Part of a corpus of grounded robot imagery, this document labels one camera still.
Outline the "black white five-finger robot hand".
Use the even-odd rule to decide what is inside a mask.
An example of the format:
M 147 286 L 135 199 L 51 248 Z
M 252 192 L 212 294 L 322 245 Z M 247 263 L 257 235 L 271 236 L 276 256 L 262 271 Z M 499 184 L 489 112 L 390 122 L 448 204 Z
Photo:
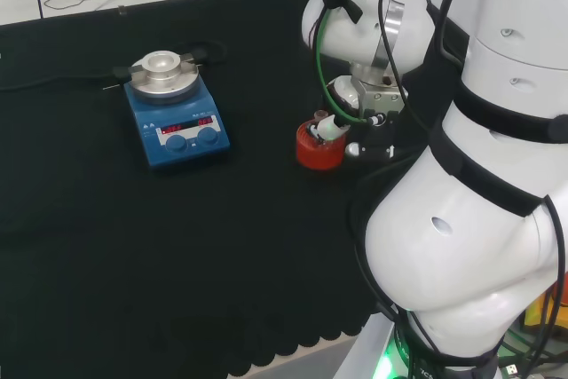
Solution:
M 372 125 L 348 124 L 333 111 L 307 127 L 309 134 L 323 146 L 345 138 L 344 153 L 362 161 L 390 162 L 396 157 L 396 124 L 404 108 L 398 88 L 386 77 L 374 86 L 351 75 L 341 75 L 327 85 L 331 99 L 346 114 L 359 119 L 372 118 Z

